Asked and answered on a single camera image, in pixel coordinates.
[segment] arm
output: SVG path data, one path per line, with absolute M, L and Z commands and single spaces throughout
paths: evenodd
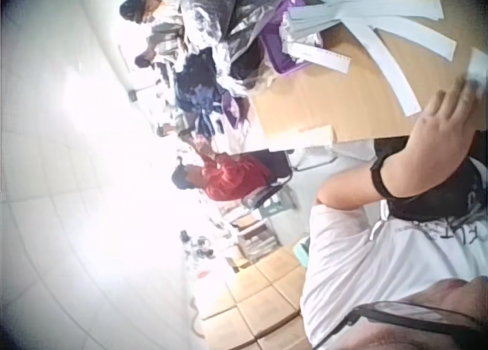
M 459 167 L 474 136 L 471 117 L 477 87 L 458 79 L 446 95 L 438 92 L 420 115 L 406 147 L 388 157 L 381 178 L 395 197 L 422 194 L 445 181 Z M 320 186 L 316 203 L 354 210 L 382 200 L 371 180 L 370 166 L 335 175 Z

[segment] white wall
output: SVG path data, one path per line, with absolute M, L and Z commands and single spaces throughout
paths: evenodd
M 169 150 L 80 0 L 2 9 L 1 321 L 22 348 L 189 348 Z
M 124 1 L 81 0 L 81 3 L 100 47 L 115 74 L 126 89 L 133 89 L 133 80 L 118 49 L 120 23 L 123 21 L 119 15 L 119 7 Z

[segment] dark hair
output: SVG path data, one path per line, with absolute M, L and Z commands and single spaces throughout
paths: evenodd
M 178 160 L 179 165 L 171 176 L 173 184 L 175 184 L 179 190 L 191 190 L 192 188 L 195 188 L 195 186 L 186 179 L 188 173 L 185 171 L 185 165 L 183 165 L 181 157 L 178 157 Z
M 143 21 L 144 11 L 146 10 L 145 0 L 126 0 L 120 5 L 120 16 L 124 20 L 140 24 Z
M 136 59 L 134 59 L 134 64 L 136 64 L 139 68 L 148 68 L 151 66 L 151 62 L 144 57 L 144 54 L 136 56 Z

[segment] dark blue fabric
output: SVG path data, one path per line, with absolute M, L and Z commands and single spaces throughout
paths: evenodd
M 176 106 L 185 112 L 198 114 L 196 133 L 207 139 L 215 135 L 210 114 L 222 114 L 223 93 L 216 80 L 211 48 L 191 54 L 183 70 L 175 74 Z

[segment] white label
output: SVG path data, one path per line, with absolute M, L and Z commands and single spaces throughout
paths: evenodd
M 289 43 L 287 45 L 288 54 L 291 56 L 315 63 L 326 68 L 337 70 L 347 74 L 351 58 L 332 51 L 311 47 L 302 43 Z

